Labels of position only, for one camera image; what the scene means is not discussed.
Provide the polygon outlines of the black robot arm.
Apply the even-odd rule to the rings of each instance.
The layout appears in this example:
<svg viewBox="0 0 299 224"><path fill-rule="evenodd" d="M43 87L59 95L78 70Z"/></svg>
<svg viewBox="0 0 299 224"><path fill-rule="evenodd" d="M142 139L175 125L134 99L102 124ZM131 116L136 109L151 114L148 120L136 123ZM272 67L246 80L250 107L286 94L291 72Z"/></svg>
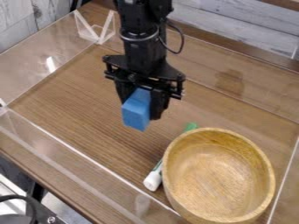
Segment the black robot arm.
<svg viewBox="0 0 299 224"><path fill-rule="evenodd" d="M150 92L150 118L158 120L171 99L183 98L186 75L167 61L166 28L172 0L114 0L120 18L124 53L106 55L106 77L115 82L122 102L139 89Z"/></svg>

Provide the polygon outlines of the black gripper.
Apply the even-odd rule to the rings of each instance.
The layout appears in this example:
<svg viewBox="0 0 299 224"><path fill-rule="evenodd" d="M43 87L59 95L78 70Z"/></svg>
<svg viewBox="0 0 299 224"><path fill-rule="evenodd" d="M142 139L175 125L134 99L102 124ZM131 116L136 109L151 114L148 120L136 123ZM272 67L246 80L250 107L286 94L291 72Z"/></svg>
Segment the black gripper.
<svg viewBox="0 0 299 224"><path fill-rule="evenodd" d="M162 118L168 109L170 98L183 98L186 75L167 62L166 33L160 31L120 32L124 54L106 55L106 77L116 84L116 92L126 102L138 88L151 92L150 117Z"/></svg>

